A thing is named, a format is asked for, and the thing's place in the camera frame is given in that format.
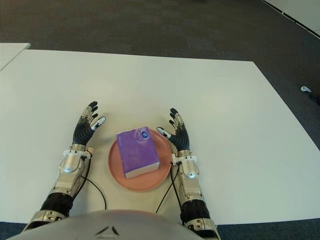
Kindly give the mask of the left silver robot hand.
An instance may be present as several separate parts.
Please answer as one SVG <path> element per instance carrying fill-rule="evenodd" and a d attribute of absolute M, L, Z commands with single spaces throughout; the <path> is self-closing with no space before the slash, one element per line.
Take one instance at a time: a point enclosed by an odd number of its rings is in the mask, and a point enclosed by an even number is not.
<path fill-rule="evenodd" d="M 97 101 L 93 101 L 85 107 L 73 131 L 72 145 L 86 146 L 95 131 L 105 123 L 107 120 L 105 116 L 96 119 L 98 117 L 98 114 L 95 113 L 97 109 Z"/>

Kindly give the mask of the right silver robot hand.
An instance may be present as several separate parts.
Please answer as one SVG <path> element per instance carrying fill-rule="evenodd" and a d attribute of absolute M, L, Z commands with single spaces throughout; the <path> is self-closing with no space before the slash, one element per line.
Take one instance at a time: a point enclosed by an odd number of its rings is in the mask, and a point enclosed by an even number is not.
<path fill-rule="evenodd" d="M 178 152 L 189 151 L 190 140 L 183 118 L 175 108 L 170 109 L 169 115 L 172 118 L 172 120 L 169 120 L 169 123 L 173 126 L 175 133 L 170 133 L 163 127 L 157 127 L 157 132 L 167 138 L 176 147 Z"/>

